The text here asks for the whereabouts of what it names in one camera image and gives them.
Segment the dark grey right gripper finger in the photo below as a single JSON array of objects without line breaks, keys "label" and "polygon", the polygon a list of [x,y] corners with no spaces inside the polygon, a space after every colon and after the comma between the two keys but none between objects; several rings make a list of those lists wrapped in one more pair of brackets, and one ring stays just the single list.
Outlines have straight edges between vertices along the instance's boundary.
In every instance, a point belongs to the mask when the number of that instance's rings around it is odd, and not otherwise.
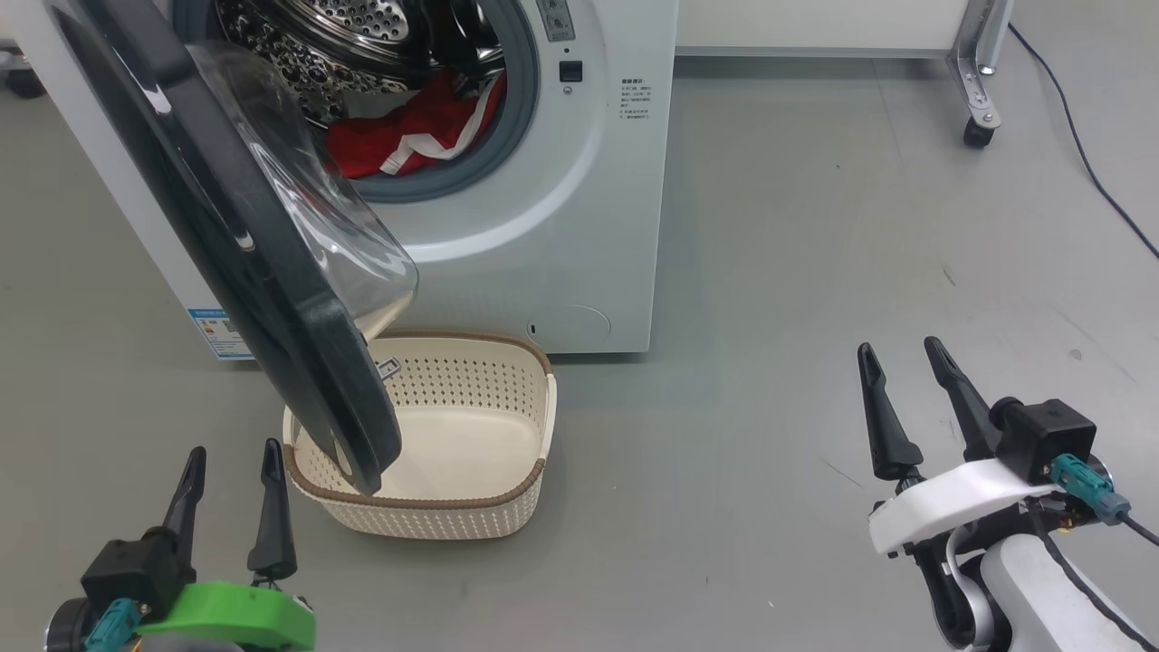
[{"label": "dark grey right gripper finger", "polygon": [[1001,431],[989,419],[990,406],[982,400],[981,391],[952,358],[943,342],[936,337],[924,338],[924,351],[930,360],[933,375],[952,400],[964,442],[965,462],[994,457],[994,448],[1001,441]]},{"label": "dark grey right gripper finger", "polygon": [[872,470],[879,479],[918,482],[923,450],[909,440],[885,391],[885,372],[870,343],[857,347]]}]

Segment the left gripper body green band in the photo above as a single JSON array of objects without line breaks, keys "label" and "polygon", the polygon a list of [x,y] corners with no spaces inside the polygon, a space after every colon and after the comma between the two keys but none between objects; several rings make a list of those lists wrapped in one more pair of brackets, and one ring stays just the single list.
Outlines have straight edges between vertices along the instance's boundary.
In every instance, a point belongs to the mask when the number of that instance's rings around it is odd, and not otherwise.
[{"label": "left gripper body green band", "polygon": [[141,622],[136,633],[174,633],[274,651],[316,649],[315,614],[301,599],[241,583],[190,583],[163,620]]}]

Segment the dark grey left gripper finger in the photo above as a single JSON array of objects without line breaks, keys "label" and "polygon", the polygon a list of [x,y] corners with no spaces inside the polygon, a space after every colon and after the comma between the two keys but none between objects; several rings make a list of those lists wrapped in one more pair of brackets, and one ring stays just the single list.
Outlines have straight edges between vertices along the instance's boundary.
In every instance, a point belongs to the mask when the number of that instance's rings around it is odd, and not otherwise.
[{"label": "dark grey left gripper finger", "polygon": [[197,507],[206,489],[206,449],[195,446],[170,500],[163,527],[173,533],[178,567],[192,570],[192,541]]},{"label": "dark grey left gripper finger", "polygon": [[278,440],[267,440],[263,446],[260,479],[263,485],[263,504],[255,544],[247,557],[247,569],[253,574],[253,583],[279,583],[297,573],[298,562],[283,445]]}]

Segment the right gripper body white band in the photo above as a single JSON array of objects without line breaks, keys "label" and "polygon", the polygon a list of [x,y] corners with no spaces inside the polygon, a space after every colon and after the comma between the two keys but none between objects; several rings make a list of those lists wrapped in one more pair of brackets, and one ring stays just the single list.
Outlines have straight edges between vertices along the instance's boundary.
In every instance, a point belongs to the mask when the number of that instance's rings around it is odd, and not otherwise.
[{"label": "right gripper body white band", "polygon": [[919,478],[902,479],[901,492],[869,515],[877,554],[909,557],[943,643],[950,649],[1011,649],[1011,624],[981,577],[981,561],[958,561],[960,549],[985,551],[1019,532],[1016,503],[1055,492],[1030,485],[996,459],[969,462]]}]

